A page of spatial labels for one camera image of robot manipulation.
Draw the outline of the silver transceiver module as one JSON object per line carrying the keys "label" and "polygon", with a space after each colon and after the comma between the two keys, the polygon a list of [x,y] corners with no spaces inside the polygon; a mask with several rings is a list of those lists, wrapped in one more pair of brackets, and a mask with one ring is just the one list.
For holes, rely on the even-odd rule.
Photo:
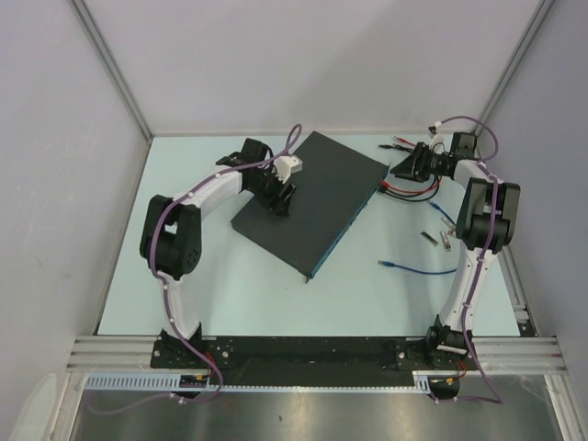
{"label": "silver transceiver module", "polygon": [[449,228],[449,230],[454,230],[455,229],[455,224],[448,218],[443,216],[441,218],[442,222],[445,223],[445,225]]}
{"label": "silver transceiver module", "polygon": [[441,241],[446,252],[451,251],[451,244],[445,232],[440,232]]}
{"label": "silver transceiver module", "polygon": [[432,235],[428,232],[422,231],[421,235],[433,246],[438,246],[438,240],[436,240]]}

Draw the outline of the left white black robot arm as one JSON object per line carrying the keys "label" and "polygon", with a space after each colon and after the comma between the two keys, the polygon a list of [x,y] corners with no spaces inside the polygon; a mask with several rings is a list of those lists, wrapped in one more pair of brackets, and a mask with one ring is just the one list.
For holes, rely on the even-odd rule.
{"label": "left white black robot arm", "polygon": [[202,256],[202,223],[223,202],[243,192],[254,196],[270,214],[285,217],[296,191],[291,178],[302,160],[286,148],[273,154],[265,143],[247,138],[238,152],[221,157],[213,173],[176,197],[156,195],[148,204],[140,255],[163,288],[165,325],[176,338],[171,356],[181,366],[195,366],[203,356],[194,339],[201,327],[195,311],[183,302],[182,285]]}

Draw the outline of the black network switch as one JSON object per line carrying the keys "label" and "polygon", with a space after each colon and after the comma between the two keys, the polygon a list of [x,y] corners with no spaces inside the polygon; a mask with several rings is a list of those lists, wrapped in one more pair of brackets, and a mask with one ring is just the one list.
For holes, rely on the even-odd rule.
{"label": "black network switch", "polygon": [[320,132],[295,151],[302,170],[287,217],[270,214],[251,199],[232,219],[233,229],[307,279],[316,276],[389,167]]}

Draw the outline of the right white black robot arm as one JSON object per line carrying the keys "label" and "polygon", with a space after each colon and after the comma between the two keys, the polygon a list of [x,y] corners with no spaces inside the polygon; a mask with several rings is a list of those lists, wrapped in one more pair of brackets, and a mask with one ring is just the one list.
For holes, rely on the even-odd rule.
{"label": "right white black robot arm", "polygon": [[514,236],[521,188],[498,178],[459,141],[448,153],[418,142],[390,173],[413,182],[449,177],[465,189],[455,228],[461,241],[457,270],[446,303],[421,342],[425,361],[446,368],[473,355],[476,305],[492,263]]}

